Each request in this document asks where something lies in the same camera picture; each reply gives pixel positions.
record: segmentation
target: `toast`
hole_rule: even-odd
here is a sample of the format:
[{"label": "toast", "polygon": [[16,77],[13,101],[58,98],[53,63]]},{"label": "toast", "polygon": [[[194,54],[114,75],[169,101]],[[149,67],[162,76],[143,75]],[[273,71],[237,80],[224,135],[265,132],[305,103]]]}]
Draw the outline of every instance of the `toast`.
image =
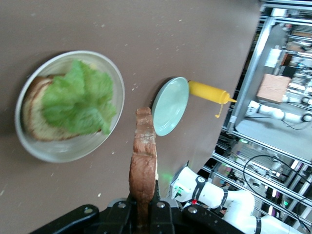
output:
[{"label": "toast", "polygon": [[146,231],[148,206],[154,196],[158,180],[155,130],[150,108],[136,111],[136,133],[131,157],[130,194],[137,202],[137,227]]},{"label": "toast", "polygon": [[22,106],[22,119],[26,131],[36,140],[66,140],[78,136],[64,128],[51,126],[42,115],[42,97],[52,84],[54,76],[36,77],[29,86]]}]

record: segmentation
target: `mustard bottle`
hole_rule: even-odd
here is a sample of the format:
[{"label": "mustard bottle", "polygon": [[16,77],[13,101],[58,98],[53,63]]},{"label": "mustard bottle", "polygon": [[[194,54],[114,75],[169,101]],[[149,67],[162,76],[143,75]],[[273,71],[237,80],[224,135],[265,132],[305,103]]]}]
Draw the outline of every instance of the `mustard bottle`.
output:
[{"label": "mustard bottle", "polygon": [[200,98],[207,99],[209,101],[216,102],[221,104],[221,109],[218,115],[215,115],[216,118],[220,117],[223,105],[231,102],[237,102],[236,100],[230,98],[230,94],[225,90],[218,89],[203,83],[199,83],[193,80],[189,81],[190,94],[198,96]]}]

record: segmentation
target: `table surface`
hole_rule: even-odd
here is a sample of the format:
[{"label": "table surface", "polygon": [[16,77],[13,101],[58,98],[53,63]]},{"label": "table surface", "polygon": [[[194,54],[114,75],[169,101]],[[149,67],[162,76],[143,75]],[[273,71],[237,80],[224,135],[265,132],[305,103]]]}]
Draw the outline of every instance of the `table surface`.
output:
[{"label": "table surface", "polygon": [[[0,3],[0,233],[28,233],[83,205],[104,210],[129,193],[135,111],[150,106],[168,77],[233,94],[259,18],[258,0],[94,0]],[[119,68],[125,104],[118,125],[93,153],[70,163],[40,161],[20,144],[16,101],[27,77],[73,50],[104,54]],[[190,96],[181,122],[157,137],[159,184],[166,195],[186,162],[210,157],[226,108]]]}]

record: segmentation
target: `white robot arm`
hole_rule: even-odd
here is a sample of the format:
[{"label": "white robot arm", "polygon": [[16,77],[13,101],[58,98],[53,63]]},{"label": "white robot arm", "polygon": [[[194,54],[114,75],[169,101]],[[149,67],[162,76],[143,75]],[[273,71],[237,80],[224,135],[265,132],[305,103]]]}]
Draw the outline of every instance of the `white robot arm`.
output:
[{"label": "white robot arm", "polygon": [[197,200],[212,209],[226,207],[224,220],[246,234],[302,234],[272,216],[252,216],[254,196],[250,192],[223,190],[188,167],[172,182],[171,198],[179,202]]},{"label": "white robot arm", "polygon": [[305,112],[303,115],[295,115],[292,113],[284,112],[278,108],[265,106],[255,101],[251,101],[248,105],[246,116],[251,116],[256,113],[267,115],[271,118],[283,120],[289,123],[302,123],[312,121],[311,112]]}]

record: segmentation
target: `lettuce leaf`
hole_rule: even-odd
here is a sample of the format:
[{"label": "lettuce leaf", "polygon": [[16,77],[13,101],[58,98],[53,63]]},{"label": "lettuce leaf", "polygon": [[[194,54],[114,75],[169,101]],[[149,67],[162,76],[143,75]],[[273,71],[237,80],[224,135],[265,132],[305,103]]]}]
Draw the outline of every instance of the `lettuce leaf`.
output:
[{"label": "lettuce leaf", "polygon": [[55,127],[71,133],[91,134],[99,129],[110,133],[116,108],[111,103],[113,81],[107,73],[74,60],[71,70],[56,76],[42,98],[42,114]]}]

